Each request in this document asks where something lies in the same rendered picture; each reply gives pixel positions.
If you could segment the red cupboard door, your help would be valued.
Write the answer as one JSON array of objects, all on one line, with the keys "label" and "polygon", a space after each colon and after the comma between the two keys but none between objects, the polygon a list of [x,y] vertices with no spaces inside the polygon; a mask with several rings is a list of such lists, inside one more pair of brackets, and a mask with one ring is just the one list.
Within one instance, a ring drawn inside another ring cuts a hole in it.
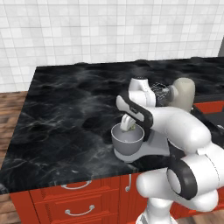
[{"label": "red cupboard door", "polygon": [[138,216],[144,211],[147,199],[137,191],[137,177],[139,173],[131,174],[131,188],[125,192],[125,186],[129,183],[129,175],[120,177],[120,201],[118,224],[135,224]]},{"label": "red cupboard door", "polygon": [[[224,209],[224,187],[218,190],[218,194],[219,194],[219,202],[214,211]],[[175,220],[201,214],[201,212],[188,209],[184,206],[177,204],[176,202],[172,204],[170,213]]]}]

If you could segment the grey and beige stand mixer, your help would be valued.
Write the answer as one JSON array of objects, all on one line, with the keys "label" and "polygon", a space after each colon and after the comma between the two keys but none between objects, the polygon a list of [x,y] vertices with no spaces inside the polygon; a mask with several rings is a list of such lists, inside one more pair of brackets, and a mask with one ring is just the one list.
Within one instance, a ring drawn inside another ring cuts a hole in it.
[{"label": "grey and beige stand mixer", "polygon": [[[136,77],[131,79],[126,95],[129,100],[141,106],[173,106],[190,112],[195,96],[194,82],[188,78],[178,78],[172,85],[168,86],[168,88],[170,90],[169,94],[163,100],[159,101],[151,90],[148,80],[143,77]],[[143,143],[140,149],[130,156],[124,156],[114,148],[114,153],[119,159],[126,163],[131,163],[143,156],[170,155],[168,140],[163,134],[152,129],[144,128],[137,122],[135,124],[141,126],[144,130]]]}]

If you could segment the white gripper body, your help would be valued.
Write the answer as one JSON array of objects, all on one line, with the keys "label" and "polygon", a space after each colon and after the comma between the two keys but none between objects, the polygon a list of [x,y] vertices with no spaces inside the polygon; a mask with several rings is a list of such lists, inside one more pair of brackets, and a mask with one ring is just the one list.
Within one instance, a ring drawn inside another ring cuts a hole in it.
[{"label": "white gripper body", "polygon": [[136,123],[136,121],[132,117],[130,117],[129,115],[125,114],[122,117],[120,129],[122,131],[129,131],[130,127],[133,124],[135,124],[135,123]]}]

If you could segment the red cupboard run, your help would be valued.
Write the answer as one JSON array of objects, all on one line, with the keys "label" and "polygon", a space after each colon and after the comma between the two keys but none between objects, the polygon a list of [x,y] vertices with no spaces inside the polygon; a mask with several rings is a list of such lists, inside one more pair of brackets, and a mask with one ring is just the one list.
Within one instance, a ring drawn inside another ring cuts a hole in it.
[{"label": "red cupboard run", "polygon": [[203,114],[215,114],[222,111],[224,101],[206,101],[194,103],[194,106]]}]

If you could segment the grey mixer bowl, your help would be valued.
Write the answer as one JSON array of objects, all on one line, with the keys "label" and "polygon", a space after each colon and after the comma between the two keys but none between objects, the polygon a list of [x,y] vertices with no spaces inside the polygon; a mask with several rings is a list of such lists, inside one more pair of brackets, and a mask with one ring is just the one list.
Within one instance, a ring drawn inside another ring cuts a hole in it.
[{"label": "grey mixer bowl", "polygon": [[144,140],[144,129],[135,124],[133,129],[121,130],[121,124],[116,124],[111,129],[111,138],[114,148],[124,156],[136,153]]}]

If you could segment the red drawer front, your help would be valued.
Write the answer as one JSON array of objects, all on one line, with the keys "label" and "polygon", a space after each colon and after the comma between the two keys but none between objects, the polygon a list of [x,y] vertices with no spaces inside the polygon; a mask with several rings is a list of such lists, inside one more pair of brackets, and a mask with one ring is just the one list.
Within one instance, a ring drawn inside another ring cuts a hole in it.
[{"label": "red drawer front", "polygon": [[41,224],[118,224],[118,191],[44,204]]},{"label": "red drawer front", "polygon": [[92,183],[80,190],[67,190],[60,185],[30,190],[31,198],[35,204],[54,200],[82,199],[87,196],[116,190],[120,186],[120,178],[100,178],[92,180]]}]

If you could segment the dark grey appliance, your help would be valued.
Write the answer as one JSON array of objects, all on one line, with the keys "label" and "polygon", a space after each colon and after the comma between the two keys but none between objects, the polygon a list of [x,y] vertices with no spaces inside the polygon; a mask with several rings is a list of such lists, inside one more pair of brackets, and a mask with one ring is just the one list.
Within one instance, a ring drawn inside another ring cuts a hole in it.
[{"label": "dark grey appliance", "polygon": [[224,37],[221,41],[220,50],[218,52],[218,57],[224,57]]}]

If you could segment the red cupboard side panel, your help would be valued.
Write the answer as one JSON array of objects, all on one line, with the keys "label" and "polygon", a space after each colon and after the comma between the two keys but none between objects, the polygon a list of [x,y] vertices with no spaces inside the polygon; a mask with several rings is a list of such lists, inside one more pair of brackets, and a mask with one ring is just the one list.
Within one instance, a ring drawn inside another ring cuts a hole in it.
[{"label": "red cupboard side panel", "polygon": [[28,192],[14,192],[10,198],[17,210],[22,224],[35,224],[35,214],[32,201]]}]

